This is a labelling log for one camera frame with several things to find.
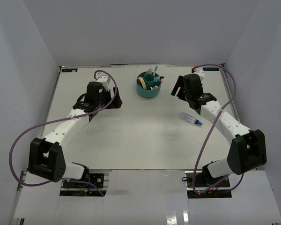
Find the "masking tape roll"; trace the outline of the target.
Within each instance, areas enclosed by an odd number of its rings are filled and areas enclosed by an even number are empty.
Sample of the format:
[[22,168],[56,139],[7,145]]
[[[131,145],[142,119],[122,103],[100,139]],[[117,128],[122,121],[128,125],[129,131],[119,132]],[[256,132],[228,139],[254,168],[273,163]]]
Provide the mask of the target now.
[[146,86],[146,83],[145,83],[143,77],[138,77],[136,82],[142,89],[144,89],[144,90],[147,89],[147,86]]

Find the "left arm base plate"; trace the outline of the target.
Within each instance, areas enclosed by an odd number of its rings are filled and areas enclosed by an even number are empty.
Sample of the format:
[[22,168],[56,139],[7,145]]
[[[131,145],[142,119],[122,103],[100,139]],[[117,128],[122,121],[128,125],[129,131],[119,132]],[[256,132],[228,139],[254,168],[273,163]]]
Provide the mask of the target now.
[[72,197],[104,197],[107,192],[109,175],[104,173],[89,173],[82,182],[63,180],[60,196]]

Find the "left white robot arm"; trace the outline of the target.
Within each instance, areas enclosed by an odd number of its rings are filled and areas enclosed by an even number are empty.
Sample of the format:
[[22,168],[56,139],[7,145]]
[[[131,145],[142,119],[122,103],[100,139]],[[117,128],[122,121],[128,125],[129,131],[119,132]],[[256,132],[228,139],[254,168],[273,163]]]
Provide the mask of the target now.
[[122,105],[116,87],[107,90],[101,82],[89,82],[86,93],[78,97],[66,120],[44,138],[30,144],[29,173],[58,182],[73,179],[79,187],[89,183],[87,167],[67,163],[63,151],[71,139],[97,115],[99,109],[118,109]]

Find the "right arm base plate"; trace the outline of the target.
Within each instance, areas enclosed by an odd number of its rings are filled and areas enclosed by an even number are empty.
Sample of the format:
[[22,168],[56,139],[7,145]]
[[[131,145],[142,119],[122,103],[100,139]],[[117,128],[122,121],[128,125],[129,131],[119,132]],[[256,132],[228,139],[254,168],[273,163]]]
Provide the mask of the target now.
[[[197,191],[204,190],[214,183],[218,182],[222,177],[216,178],[207,182],[200,175],[201,172],[196,173],[195,179],[195,188]],[[184,177],[181,179],[186,184],[187,197],[188,199],[219,199],[219,198],[231,198],[232,193],[230,191],[230,182],[229,179],[226,178],[221,183],[217,184],[215,187],[212,187],[207,192],[202,194],[197,194],[194,192],[192,188],[192,172],[186,172]]]

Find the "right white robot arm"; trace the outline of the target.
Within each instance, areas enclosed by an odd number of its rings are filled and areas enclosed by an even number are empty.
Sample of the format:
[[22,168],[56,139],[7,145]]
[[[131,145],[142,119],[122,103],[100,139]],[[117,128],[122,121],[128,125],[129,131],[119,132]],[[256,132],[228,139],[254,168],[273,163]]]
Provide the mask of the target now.
[[241,175],[266,164],[266,141],[264,133],[251,130],[224,111],[211,93],[205,93],[197,74],[179,76],[171,93],[186,101],[189,107],[213,123],[230,144],[228,156],[209,163],[196,177],[208,187],[218,183],[219,178],[232,173]]

